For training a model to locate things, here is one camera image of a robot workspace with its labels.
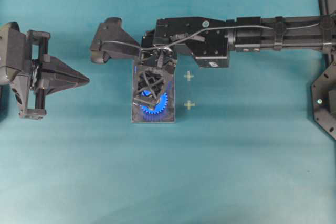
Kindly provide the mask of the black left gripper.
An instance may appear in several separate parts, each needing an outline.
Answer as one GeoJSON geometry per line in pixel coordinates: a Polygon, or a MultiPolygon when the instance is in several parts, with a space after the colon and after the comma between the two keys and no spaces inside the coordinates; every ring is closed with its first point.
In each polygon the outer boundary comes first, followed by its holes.
{"type": "Polygon", "coordinates": [[[90,81],[82,73],[48,54],[49,39],[50,33],[45,31],[27,32],[23,70],[10,83],[19,109],[18,115],[22,119],[42,119],[47,114],[46,95],[84,86],[90,81]],[[43,73],[53,74],[55,79],[41,79],[42,62],[43,73]]]}

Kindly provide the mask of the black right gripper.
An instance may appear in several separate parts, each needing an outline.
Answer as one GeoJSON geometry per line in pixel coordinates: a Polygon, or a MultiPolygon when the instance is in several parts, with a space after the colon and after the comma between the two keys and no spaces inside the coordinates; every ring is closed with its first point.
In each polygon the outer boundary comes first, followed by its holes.
{"type": "MultiPolygon", "coordinates": [[[[177,65],[177,53],[174,49],[144,49],[137,58],[137,64],[174,73],[177,65]]],[[[136,86],[133,102],[154,108],[164,90],[164,78],[149,68],[136,70],[136,86]]]]}

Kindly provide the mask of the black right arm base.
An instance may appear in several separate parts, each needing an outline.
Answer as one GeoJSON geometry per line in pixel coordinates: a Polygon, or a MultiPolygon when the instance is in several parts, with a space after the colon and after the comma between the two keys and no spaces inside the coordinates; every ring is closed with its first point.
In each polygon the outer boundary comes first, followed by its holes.
{"type": "Polygon", "coordinates": [[[324,72],[311,85],[314,121],[335,140],[335,51],[324,72]]]}

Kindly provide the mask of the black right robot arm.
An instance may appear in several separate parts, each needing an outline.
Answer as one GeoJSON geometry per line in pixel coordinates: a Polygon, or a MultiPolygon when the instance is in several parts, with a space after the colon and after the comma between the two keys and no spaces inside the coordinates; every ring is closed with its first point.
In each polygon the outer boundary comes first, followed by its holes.
{"type": "Polygon", "coordinates": [[[135,103],[150,110],[162,100],[174,77],[177,55],[190,55],[201,68],[226,68],[229,54],[261,50],[335,48],[335,17],[203,17],[159,19],[142,39],[136,59],[135,103]]]}

